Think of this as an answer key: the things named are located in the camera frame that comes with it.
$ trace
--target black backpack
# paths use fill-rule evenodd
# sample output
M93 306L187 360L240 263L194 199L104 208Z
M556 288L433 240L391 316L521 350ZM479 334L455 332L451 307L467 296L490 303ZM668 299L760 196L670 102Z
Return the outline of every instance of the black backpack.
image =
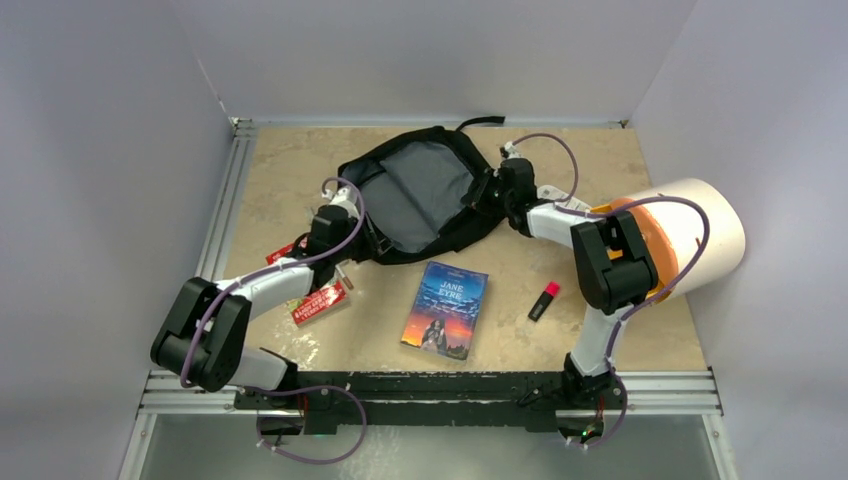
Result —
M354 260L399 265L458 252L477 242L504 218L501 209L475 208L475 192L492 167L462 129L503 124L480 117L456 130L436 126L407 132L344 163L338 175L362 192L365 240Z

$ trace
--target beige tabletop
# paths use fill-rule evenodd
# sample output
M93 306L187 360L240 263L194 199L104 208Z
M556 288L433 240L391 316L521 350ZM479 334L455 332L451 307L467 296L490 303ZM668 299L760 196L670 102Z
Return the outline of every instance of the beige tabletop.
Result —
M268 127L259 134L226 278L265 264L265 256L309 229L310 208L324 178L338 165L367 152L406 128ZM531 131L561 135L580 166L577 197L591 205L650 186L633 130L469 128L474 143L496 166L498 148ZM521 152L536 171L536 184L567 190L572 169L562 148L546 139L528 140ZM571 251L529 239L506 221L461 253L434 260L489 274L483 307L467 362L442 359L400 343L426 262L381 266L347 265L352 301L332 314L295 326L278 307L248 329L247 343L296 361L304 370L560 370L580 332L586 304L577 286ZM550 281L562 286L538 323L527 312ZM703 370L704 358L684 298L636 315L618 353L622 370Z

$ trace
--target jane eyre book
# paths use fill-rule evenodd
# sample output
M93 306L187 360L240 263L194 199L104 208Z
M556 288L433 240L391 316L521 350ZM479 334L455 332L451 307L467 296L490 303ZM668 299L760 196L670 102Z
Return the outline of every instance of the jane eyre book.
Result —
M485 273L428 263L401 343L466 360L488 278Z

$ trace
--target red tag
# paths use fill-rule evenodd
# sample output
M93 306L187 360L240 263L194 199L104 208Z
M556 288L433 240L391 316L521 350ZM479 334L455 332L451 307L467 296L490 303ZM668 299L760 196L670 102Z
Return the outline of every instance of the red tag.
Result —
M265 257L265 261L268 262L268 265L273 264L277 260L285 257L287 253L291 252L291 249L292 249L293 246L294 246L294 243L290 243L290 244L286 245L285 247L283 247L283 248L277 250L276 252L272 253L271 255L268 255L267 257ZM300 248L304 248L304 247L306 247L306 239L305 238L300 241Z
M342 286L342 282L337 281L313 292L311 295L303 298L303 300L296 300L295 302L301 302L300 305L296 303L291 304L289 305L289 310L291 311L295 325L300 325L310 318L338 305L346 298L347 292L344 286Z

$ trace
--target book cover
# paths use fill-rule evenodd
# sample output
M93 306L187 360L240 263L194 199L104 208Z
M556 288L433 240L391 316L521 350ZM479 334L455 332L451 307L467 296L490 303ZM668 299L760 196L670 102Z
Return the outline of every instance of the book cover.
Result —
M485 273L428 263L401 343L466 360L488 279Z
M301 242L301 247L306 246L305 242L306 240L304 239ZM294 244L286 245L265 257L265 261L268 262L268 265L271 265L289 253L293 247ZM349 297L342 285L342 281L333 277L326 285L311 294L286 302L286 309L291 314L294 324L299 327L309 320L314 320L334 311L341 305L346 304L348 299Z

